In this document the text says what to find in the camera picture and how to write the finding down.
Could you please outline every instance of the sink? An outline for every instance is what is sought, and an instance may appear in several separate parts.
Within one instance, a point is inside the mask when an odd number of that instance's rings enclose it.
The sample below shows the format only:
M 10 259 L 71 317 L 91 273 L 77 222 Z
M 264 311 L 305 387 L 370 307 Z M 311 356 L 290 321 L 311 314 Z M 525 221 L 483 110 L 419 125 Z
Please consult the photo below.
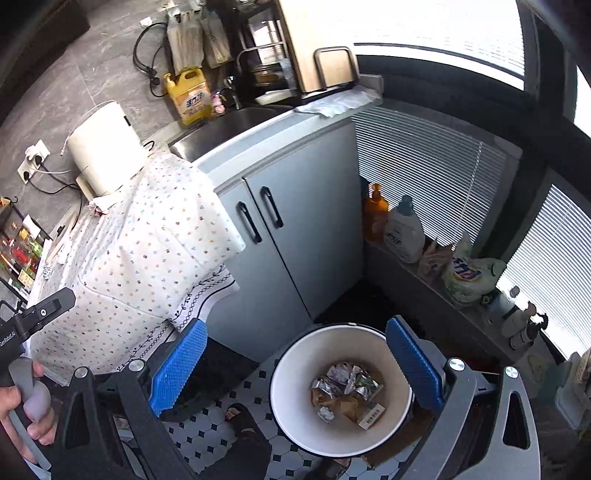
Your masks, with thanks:
M 285 111 L 287 109 L 255 106 L 233 110 L 185 132 L 170 141 L 168 147 L 175 155 L 192 162 L 227 140 Z

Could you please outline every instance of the cutting board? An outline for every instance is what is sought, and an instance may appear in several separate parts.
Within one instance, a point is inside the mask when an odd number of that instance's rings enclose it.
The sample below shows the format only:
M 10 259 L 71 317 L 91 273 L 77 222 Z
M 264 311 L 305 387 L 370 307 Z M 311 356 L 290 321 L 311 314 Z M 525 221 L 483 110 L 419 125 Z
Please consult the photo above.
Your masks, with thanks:
M 302 92 L 322 88 L 314 62 L 314 52 L 325 47 L 353 47 L 352 11 L 343 0 L 277 0 L 283 33 Z M 349 55 L 346 51 L 320 54 L 326 86 L 352 82 Z M 359 71 L 357 59 L 355 69 Z

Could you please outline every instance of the gray cabinet door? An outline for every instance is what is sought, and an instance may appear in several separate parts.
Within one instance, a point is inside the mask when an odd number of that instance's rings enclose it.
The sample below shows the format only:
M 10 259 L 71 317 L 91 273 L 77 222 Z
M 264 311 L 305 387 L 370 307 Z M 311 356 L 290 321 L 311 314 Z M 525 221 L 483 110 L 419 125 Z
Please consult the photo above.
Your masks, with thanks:
M 246 182 L 315 319 L 362 276 L 359 164 L 353 123 L 347 121 L 322 134 L 247 176 Z
M 211 338 L 255 362 L 262 362 L 311 324 L 310 316 L 242 180 L 220 195 L 246 249 L 226 262 L 240 290 L 213 307 Z M 256 227 L 260 242 L 239 202 Z

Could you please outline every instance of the yellow jug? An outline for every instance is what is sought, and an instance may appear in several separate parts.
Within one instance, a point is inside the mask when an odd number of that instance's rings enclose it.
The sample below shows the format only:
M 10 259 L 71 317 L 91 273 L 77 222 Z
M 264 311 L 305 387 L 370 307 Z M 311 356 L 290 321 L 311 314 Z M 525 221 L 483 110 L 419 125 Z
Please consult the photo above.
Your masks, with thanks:
M 212 97 L 201 69 L 183 70 L 178 82 L 170 73 L 164 75 L 166 89 L 181 116 L 181 122 L 191 124 L 212 115 Z

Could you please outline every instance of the metal screw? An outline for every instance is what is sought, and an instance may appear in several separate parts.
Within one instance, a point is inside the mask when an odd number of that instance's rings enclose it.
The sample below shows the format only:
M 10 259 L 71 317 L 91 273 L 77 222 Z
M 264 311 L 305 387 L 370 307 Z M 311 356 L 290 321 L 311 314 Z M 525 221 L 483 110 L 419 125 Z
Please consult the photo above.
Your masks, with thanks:
M 76 378 L 84 378 L 88 374 L 88 369 L 86 367 L 76 368 L 74 372 L 74 376 Z
M 519 372 L 515 367 L 505 367 L 505 373 L 511 378 L 517 378 L 519 376 Z
M 448 364 L 449 367 L 456 372 L 461 372 L 466 368 L 466 364 L 464 364 L 459 358 L 450 358 Z
M 132 372 L 141 372 L 143 368 L 144 368 L 144 361 L 143 360 L 133 360 L 129 364 L 129 369 Z

